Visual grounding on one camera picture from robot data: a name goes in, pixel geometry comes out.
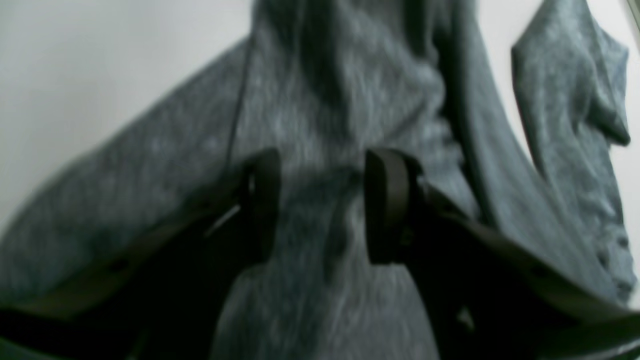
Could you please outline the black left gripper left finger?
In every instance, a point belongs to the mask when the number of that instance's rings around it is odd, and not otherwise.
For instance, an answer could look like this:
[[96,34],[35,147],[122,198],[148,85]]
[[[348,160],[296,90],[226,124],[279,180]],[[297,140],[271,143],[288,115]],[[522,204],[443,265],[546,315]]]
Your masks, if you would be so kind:
[[269,260],[281,155],[268,148],[178,216],[48,294],[1,308],[3,360],[206,360],[235,279]]

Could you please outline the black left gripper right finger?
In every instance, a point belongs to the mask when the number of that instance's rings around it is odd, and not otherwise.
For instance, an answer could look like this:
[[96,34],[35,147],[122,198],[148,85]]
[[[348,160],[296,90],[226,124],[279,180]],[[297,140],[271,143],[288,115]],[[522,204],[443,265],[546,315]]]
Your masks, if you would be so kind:
[[365,157],[366,250],[402,264],[441,360],[637,360],[639,312],[470,219],[397,150]]

